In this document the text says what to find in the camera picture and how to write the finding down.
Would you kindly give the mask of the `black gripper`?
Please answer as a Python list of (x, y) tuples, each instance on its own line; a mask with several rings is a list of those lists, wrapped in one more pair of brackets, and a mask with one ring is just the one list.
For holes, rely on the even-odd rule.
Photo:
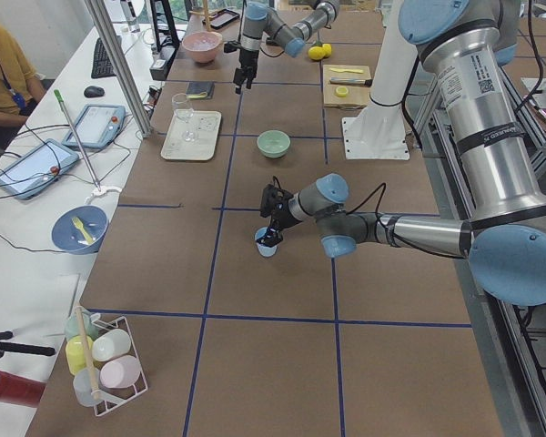
[(247, 89), (252, 87), (258, 71), (258, 53), (260, 49), (259, 39), (242, 39), (241, 41), (227, 41), (224, 44), (224, 52), (232, 53), (239, 51), (240, 66), (236, 68), (233, 83), (235, 93), (240, 94), (242, 86)]
[(262, 192), (259, 213), (262, 218), (270, 218), (269, 227), (263, 227), (256, 232), (256, 242), (268, 247), (277, 246), (283, 236), (280, 231), (296, 226), (299, 220), (289, 210), (289, 202), (294, 195), (283, 188), (267, 184)]

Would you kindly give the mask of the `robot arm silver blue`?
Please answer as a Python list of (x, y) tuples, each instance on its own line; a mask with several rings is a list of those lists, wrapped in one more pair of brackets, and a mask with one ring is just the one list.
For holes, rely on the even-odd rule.
[(516, 1), (404, 1), (391, 14), (437, 81), (474, 204), (469, 218), (348, 211), (346, 180), (329, 174), (297, 193), (266, 186), (260, 214), (269, 224), (257, 243), (273, 247), (285, 229), (314, 219), (331, 258), (364, 242), (464, 258), (496, 299), (546, 304), (546, 195), (500, 77), (516, 51), (519, 17)]
[(281, 47), (286, 55), (296, 57), (315, 32), (331, 25), (339, 16), (340, 1), (310, 1), (309, 5), (313, 10), (308, 16), (288, 25), (273, 7), (246, 2), (237, 39), (224, 45), (225, 53), (239, 52), (239, 66), (233, 78), (238, 95), (243, 86), (250, 89), (257, 76), (258, 55), (264, 35)]

